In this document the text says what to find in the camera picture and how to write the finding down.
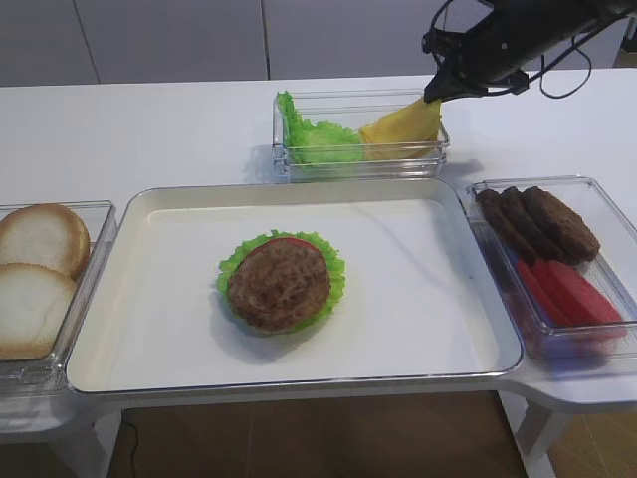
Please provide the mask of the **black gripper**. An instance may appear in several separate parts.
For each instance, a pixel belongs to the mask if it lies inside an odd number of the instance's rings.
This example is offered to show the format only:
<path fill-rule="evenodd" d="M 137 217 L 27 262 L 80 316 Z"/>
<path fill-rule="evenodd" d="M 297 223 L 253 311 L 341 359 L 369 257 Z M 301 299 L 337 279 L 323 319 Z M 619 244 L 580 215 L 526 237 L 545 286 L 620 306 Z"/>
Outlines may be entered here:
<path fill-rule="evenodd" d="M 585 1 L 491 1 L 491 12 L 469 30 L 441 30 L 438 18 L 449 5 L 439 8 L 422 40 L 438 66 L 423 92 L 427 104 L 496 87 L 518 94 L 531 82 L 526 62 L 587 27 Z"/>

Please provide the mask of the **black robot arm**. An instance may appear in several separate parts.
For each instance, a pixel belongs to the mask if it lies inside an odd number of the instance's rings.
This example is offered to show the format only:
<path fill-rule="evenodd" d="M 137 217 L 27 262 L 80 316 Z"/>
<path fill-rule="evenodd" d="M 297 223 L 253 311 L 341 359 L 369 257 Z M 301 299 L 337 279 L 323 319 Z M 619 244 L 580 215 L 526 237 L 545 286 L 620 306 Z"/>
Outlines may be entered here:
<path fill-rule="evenodd" d="M 490 13 L 465 32 L 436 27 L 422 51 L 437 64 L 428 104 L 519 95 L 607 27 L 636 14 L 634 1 L 488 1 Z"/>

